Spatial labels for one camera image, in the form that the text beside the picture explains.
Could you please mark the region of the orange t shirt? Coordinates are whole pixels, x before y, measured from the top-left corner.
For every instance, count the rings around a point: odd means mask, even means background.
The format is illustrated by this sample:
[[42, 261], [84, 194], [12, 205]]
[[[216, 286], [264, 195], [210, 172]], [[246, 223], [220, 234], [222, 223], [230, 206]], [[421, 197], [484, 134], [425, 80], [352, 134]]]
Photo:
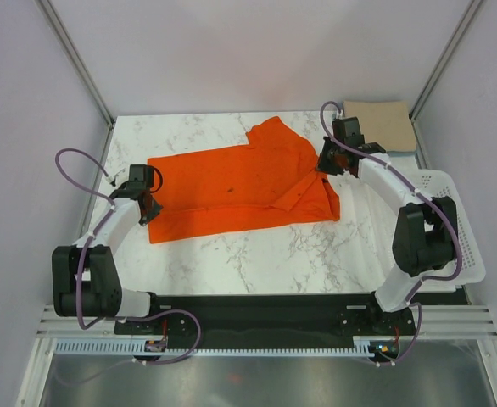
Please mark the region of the orange t shirt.
[[148, 159], [164, 177], [150, 243], [340, 219], [309, 140], [277, 116], [246, 137], [245, 145]]

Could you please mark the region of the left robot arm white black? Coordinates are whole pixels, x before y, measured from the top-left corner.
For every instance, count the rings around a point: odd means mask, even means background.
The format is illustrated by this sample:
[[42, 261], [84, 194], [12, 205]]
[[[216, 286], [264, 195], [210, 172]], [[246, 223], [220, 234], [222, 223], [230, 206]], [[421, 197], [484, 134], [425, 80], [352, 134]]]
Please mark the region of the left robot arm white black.
[[157, 332], [163, 313], [151, 305], [151, 294], [123, 288], [114, 255], [127, 234], [156, 218], [162, 206], [154, 194], [163, 186], [160, 171], [133, 164], [112, 179], [109, 207], [89, 232], [52, 254], [53, 307], [60, 317], [133, 318], [145, 333]]

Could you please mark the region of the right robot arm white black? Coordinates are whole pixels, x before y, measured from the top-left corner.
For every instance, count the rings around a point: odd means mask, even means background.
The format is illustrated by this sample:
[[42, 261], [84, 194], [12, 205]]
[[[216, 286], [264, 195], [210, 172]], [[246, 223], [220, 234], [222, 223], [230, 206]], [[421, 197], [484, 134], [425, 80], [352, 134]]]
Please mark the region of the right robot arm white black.
[[431, 198], [392, 164], [382, 146], [365, 142], [357, 118], [336, 118], [322, 126], [326, 136], [317, 169], [328, 175], [349, 173], [368, 185], [396, 214], [392, 241], [394, 265], [374, 292], [367, 327], [387, 332], [395, 311], [408, 306], [426, 280], [450, 281], [461, 270], [457, 210], [453, 198]]

